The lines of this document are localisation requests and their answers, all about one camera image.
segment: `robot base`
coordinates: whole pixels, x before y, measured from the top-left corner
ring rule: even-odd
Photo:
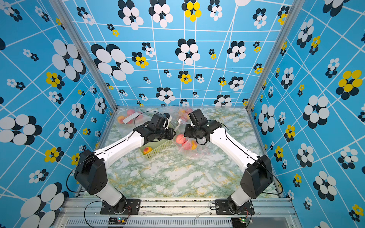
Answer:
[[[116,214],[115,209],[110,206],[107,202],[103,201],[103,205],[101,207],[100,214],[101,215],[127,215],[129,214],[129,210],[127,206],[130,206],[132,208],[132,211],[130,212],[131,215],[137,215],[139,212],[139,206],[141,205],[141,200],[126,200],[126,207],[125,210],[120,213]]]

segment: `white label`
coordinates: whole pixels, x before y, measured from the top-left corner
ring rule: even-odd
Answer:
[[[126,123],[128,123],[130,120],[132,120],[132,119],[136,118],[139,114],[140,114],[140,113],[135,112],[135,113],[133,113],[132,115],[130,115],[130,116],[128,116],[127,118],[125,118],[125,119],[123,120],[123,122],[126,124]]]

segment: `blue patterned wall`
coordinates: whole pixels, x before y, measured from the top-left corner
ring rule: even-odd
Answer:
[[[49,227],[111,110],[48,1],[0,9],[0,227]]]
[[[63,3],[118,105],[243,106],[293,0]]]
[[[305,1],[251,110],[303,227],[365,227],[364,13]]]

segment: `mounting plate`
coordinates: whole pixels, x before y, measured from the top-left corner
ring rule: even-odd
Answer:
[[[247,201],[243,206],[245,208],[247,208],[249,214],[252,214],[252,215],[255,214],[251,200]],[[216,210],[217,215],[246,215],[247,214],[247,211],[245,209],[239,214],[231,213],[231,211],[229,210],[229,206],[228,206],[228,200],[215,200],[215,207],[217,208],[217,210]]]
[[[139,212],[139,208],[141,205],[141,200],[126,200],[126,206],[130,206],[132,208],[131,215],[137,215]],[[101,215],[115,215],[114,209],[109,204],[103,201],[103,205],[100,210]],[[120,215],[127,215],[129,214],[129,210],[126,208]]]

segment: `marble tabletop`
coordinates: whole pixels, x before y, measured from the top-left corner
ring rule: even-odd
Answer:
[[[139,108],[141,112],[154,110],[173,113],[173,121],[178,119],[182,107]],[[130,108],[118,108],[117,116]],[[229,134],[250,151],[262,155],[259,143],[244,108],[201,108],[209,119],[225,124]],[[104,145],[109,145],[127,135],[133,124],[114,123]],[[137,150],[133,150],[108,170],[110,183],[126,197],[203,197],[226,198],[238,187],[242,171],[236,163],[216,145],[208,142],[198,145],[192,153],[181,153],[172,143],[168,148],[147,160]],[[271,184],[266,192],[276,193]],[[277,197],[261,194],[259,197]]]

